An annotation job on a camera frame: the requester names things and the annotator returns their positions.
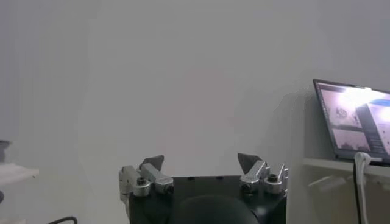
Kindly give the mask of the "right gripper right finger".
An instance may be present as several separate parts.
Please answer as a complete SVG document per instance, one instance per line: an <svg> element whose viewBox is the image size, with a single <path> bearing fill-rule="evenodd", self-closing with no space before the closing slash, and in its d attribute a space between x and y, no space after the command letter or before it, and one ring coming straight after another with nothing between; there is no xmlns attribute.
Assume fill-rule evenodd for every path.
<svg viewBox="0 0 390 224"><path fill-rule="evenodd" d="M244 194L254 194L262 187L268 194L286 194L288 189L288 167L282 164L277 173L257 155L238 153L238 162L243 170L239 187Z"/></svg>

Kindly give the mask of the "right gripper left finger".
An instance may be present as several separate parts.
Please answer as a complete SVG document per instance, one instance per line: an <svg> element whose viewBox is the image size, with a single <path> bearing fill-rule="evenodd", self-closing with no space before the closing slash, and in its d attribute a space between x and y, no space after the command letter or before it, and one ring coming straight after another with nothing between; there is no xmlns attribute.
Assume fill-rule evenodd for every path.
<svg viewBox="0 0 390 224"><path fill-rule="evenodd" d="M158 155L145 158L136 168L124 166L119 171L119 197L127 201L130 195L147 197L152 188L159 194L172 194L174 192L173 177L161 172L165 157Z"/></svg>

